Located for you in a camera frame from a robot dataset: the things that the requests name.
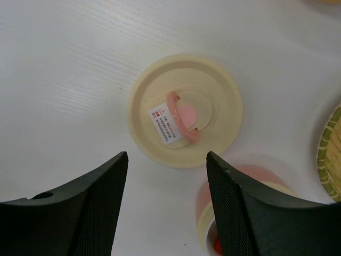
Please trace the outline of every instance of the white table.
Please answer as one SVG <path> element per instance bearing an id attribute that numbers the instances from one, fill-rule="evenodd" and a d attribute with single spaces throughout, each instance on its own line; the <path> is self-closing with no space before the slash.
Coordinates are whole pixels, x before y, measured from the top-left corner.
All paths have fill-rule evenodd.
<path id="1" fill-rule="evenodd" d="M 128 151 L 112 255 L 206 255 L 195 197 L 205 168 L 148 159 L 128 128 L 138 75 L 176 53 L 230 71 L 245 104 L 224 158 L 265 154 L 299 196 L 330 203 L 314 154 L 341 101 L 341 9 L 309 0 L 0 2 L 0 201 L 30 197 Z"/>

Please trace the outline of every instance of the bamboo basket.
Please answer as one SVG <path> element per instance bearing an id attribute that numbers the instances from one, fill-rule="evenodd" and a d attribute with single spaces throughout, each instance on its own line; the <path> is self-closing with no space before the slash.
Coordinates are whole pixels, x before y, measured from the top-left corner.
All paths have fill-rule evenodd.
<path id="1" fill-rule="evenodd" d="M 333 200 L 341 202 L 341 104 L 323 130 L 317 165 L 325 190 Z"/>

